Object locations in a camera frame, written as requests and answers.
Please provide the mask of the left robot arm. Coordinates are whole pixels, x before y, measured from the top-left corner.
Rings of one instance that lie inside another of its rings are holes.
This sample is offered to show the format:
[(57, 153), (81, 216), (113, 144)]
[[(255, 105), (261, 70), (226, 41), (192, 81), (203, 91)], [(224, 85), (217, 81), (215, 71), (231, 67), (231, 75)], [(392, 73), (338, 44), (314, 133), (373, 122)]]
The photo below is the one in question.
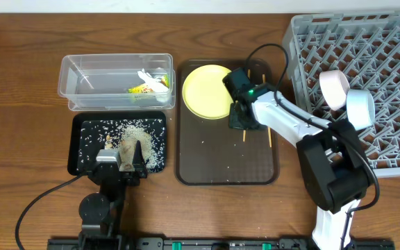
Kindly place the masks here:
[(133, 169), (120, 170), (118, 150), (101, 149), (86, 168), (85, 174), (99, 186), (99, 191), (87, 195), (79, 205), (82, 219), (77, 249), (134, 249), (133, 240), (120, 229), (126, 200), (126, 188), (138, 186), (148, 175), (140, 142), (136, 142), (132, 157)]

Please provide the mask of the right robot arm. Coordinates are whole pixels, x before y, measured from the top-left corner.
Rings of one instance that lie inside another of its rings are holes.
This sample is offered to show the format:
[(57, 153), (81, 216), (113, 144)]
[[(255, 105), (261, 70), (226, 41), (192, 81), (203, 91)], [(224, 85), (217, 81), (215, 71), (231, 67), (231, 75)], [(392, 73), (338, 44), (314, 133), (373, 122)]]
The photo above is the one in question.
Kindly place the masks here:
[(312, 116), (277, 87), (251, 83), (242, 68), (228, 73), (223, 83), (240, 128), (268, 126), (296, 148), (304, 185), (317, 205), (314, 243), (319, 249), (346, 249), (353, 214), (371, 208), (380, 195), (353, 125)]

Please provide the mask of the pink bowl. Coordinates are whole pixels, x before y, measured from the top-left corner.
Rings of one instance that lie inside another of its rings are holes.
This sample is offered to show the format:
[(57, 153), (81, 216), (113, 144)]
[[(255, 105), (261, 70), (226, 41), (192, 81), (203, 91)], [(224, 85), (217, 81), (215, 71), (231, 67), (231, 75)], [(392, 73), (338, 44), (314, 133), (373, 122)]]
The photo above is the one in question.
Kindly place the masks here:
[(346, 76), (340, 70), (321, 72), (319, 86), (325, 102), (331, 110), (338, 110), (347, 102), (347, 93), (350, 90)]

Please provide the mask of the green yellow snack wrapper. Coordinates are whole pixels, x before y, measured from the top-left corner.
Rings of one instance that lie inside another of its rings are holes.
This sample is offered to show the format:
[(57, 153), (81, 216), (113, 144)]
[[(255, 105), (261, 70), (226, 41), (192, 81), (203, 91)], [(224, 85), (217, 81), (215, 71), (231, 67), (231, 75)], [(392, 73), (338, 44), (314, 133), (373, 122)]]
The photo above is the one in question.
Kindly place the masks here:
[(144, 83), (129, 88), (128, 93), (164, 93), (169, 90), (169, 79), (167, 75), (154, 78), (147, 74), (140, 74), (139, 77), (144, 81)]

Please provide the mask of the light blue bowl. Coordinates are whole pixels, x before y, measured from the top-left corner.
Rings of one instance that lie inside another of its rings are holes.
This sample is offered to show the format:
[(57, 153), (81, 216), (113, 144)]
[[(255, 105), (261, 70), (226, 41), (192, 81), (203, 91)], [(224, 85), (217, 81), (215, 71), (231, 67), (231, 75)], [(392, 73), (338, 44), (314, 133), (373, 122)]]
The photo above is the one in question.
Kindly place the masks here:
[(359, 131), (375, 123), (375, 104), (368, 90), (351, 89), (347, 93), (347, 118)]

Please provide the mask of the yellow plate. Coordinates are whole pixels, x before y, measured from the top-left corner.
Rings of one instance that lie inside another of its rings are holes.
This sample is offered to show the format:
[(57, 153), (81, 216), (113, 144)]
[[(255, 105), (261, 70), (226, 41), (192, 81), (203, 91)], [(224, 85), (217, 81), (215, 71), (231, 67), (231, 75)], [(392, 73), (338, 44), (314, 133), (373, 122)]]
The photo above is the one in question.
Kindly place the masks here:
[(187, 108), (204, 119), (229, 116), (233, 100), (222, 80), (230, 72), (220, 65), (204, 65), (189, 73), (182, 87)]

